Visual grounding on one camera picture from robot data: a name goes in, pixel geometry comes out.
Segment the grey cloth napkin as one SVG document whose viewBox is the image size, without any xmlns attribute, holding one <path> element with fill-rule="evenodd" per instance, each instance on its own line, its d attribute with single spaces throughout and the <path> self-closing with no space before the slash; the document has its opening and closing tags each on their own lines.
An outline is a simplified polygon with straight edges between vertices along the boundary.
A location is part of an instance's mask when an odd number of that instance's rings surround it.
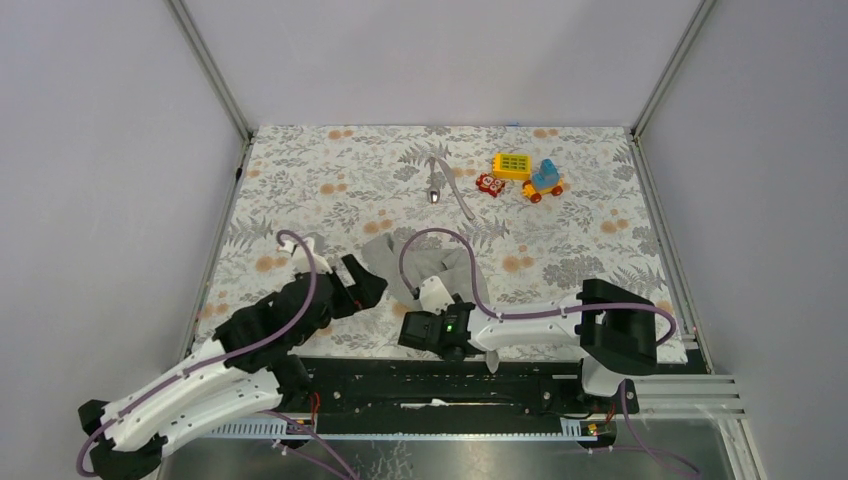
<svg viewBox="0 0 848 480">
<path fill-rule="evenodd" d="M 488 302 L 489 291 L 480 268 L 473 266 L 463 248 L 419 249 L 409 247 L 400 261 L 402 242 L 392 234 L 380 235 L 362 247 L 368 267 L 388 281 L 387 291 L 397 305 L 408 310 L 420 310 L 413 298 L 420 284 L 432 276 L 438 277 L 449 294 L 459 294 L 474 301 L 472 279 L 477 281 L 480 298 Z"/>
</svg>

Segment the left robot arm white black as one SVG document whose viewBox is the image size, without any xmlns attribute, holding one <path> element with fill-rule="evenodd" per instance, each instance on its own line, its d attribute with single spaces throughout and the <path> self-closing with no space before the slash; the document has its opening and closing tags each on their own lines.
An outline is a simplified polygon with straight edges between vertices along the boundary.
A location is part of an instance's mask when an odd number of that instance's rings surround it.
<svg viewBox="0 0 848 480">
<path fill-rule="evenodd" d="M 263 410 L 320 403 L 292 349 L 335 319 L 377 306 L 388 286 L 352 255 L 353 282 L 332 268 L 298 273 L 279 291 L 235 311 L 199 349 L 147 386 L 78 409 L 88 438 L 77 467 L 85 477 L 141 479 L 192 439 Z"/>
</svg>

